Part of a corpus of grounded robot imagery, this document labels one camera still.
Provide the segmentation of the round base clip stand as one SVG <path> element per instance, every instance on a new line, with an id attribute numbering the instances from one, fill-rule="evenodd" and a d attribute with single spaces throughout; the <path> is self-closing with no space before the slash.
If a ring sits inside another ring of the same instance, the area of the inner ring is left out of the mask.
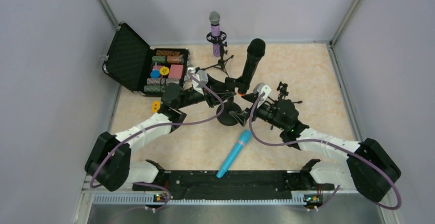
<path id="1" fill-rule="evenodd" d="M 238 93 L 238 78 L 227 77 L 225 78 L 225 83 L 231 90 L 218 90 L 218 93 L 221 92 L 235 92 Z M 218 116 L 218 121 L 228 127 L 235 126 L 239 124 L 234 118 L 229 115 L 229 111 L 242 111 L 241 107 L 234 102 L 234 97 L 228 99 L 224 102 L 223 105 L 219 105 L 217 112 L 222 111 L 222 113 Z"/>

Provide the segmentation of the black orange-tipped microphone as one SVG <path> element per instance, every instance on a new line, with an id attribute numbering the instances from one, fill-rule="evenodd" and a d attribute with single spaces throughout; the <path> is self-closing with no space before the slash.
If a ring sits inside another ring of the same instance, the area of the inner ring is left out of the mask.
<path id="1" fill-rule="evenodd" d="M 260 38 L 253 39 L 247 48 L 247 58 L 242 75 L 238 78 L 238 93 L 245 95 L 255 74 L 257 66 L 265 55 L 266 43 Z"/>

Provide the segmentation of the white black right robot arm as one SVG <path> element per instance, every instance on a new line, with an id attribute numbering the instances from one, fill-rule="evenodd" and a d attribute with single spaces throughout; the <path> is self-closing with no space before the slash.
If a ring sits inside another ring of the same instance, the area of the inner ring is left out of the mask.
<path id="1" fill-rule="evenodd" d="M 277 100 L 269 101 L 270 87 L 264 83 L 243 96 L 251 108 L 231 108 L 230 117 L 241 125 L 251 125 L 261 119 L 281 130 L 281 146 L 294 147 L 323 155 L 333 162 L 313 159 L 307 163 L 307 172 L 317 184 L 340 185 L 357 190 L 365 198 L 380 202 L 395 186 L 402 172 L 382 146 L 372 138 L 351 141 L 321 133 L 299 120 L 294 102 L 286 99 L 282 90 Z"/>

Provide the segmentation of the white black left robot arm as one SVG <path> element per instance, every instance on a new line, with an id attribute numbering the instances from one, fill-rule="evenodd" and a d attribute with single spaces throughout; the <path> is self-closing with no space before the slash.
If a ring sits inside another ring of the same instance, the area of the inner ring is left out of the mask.
<path id="1" fill-rule="evenodd" d="M 187 115 L 181 108 L 201 102 L 213 108 L 235 96 L 234 88 L 215 80 L 204 70 L 190 68 L 187 74 L 192 80 L 192 87 L 183 89 L 175 83 L 166 85 L 161 107 L 150 118 L 122 132 L 103 132 L 97 137 L 85 164 L 85 172 L 91 176 L 90 188 L 103 187 L 108 191 L 116 191 L 125 183 L 154 182 L 158 174 L 157 167 L 150 162 L 143 166 L 132 166 L 131 156 L 179 127 L 203 124 L 222 113 L 219 111 L 210 118 L 187 123 Z"/>

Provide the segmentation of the purple glitter microphone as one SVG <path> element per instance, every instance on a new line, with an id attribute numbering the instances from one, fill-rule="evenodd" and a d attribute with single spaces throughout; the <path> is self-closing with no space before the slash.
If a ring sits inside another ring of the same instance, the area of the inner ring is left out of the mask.
<path id="1" fill-rule="evenodd" d="M 213 41 L 213 55 L 214 57 L 220 56 L 220 46 L 218 40 L 220 39 L 220 14 L 216 11 L 212 11 L 209 14 L 209 20 L 211 24 L 211 39 Z"/>

